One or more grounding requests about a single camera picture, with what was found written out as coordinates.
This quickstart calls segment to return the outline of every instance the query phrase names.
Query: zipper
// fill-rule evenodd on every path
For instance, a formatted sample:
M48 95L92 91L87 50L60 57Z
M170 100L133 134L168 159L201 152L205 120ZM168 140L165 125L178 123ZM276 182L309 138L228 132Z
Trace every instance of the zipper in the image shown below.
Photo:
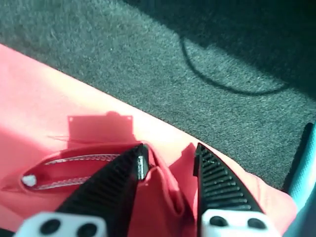
M43 167L47 166L56 166L61 163L66 162L82 162L82 161L98 161L108 163L114 160L118 154L93 154L93 155L84 155L84 156L76 156L70 158L61 158L56 160L50 160L49 162L43 163ZM26 174L22 177L22 183L31 190L49 190L54 188L66 187L66 186L73 186L73 185L80 185L83 184L86 180L88 180L91 175L88 176L81 176L81 177L74 177L68 179L57 180L53 182L46 182L45 184L38 184L39 177L36 172L31 172Z

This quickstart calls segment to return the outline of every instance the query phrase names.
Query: gray carpet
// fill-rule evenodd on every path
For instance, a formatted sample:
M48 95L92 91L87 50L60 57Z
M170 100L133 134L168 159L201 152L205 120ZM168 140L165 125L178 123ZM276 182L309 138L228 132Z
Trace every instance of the gray carpet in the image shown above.
M0 43L184 130L276 188L316 120L315 1L0 2Z

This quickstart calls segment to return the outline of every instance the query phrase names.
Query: red fabric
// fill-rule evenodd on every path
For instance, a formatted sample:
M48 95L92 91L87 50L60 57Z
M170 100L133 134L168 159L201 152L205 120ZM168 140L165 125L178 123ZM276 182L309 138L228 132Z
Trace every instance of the red fabric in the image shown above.
M148 141L156 167L139 187L135 210L140 211L134 212L130 236L177 236L181 231L193 236L197 184L192 157L198 139L3 45L0 55L1 228L15 231L29 215L54 210L73 189L30 191L22 185L22 175L38 173L45 184L103 165L72 161L45 167L44 161L82 152L120 152ZM283 233L296 215L293 200L208 148L240 177Z

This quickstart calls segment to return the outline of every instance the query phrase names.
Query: pocket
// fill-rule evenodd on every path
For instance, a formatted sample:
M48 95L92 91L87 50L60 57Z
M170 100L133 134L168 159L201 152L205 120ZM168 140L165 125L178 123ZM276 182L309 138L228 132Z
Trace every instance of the pocket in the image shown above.
M101 167L137 144L106 144L53 154L23 172L19 186L36 196L71 193Z
M11 175L0 188L0 202L23 218L54 211L80 184L133 144L103 144L65 150ZM138 185L129 236L178 236L185 213L183 195L170 170L148 145L152 167Z

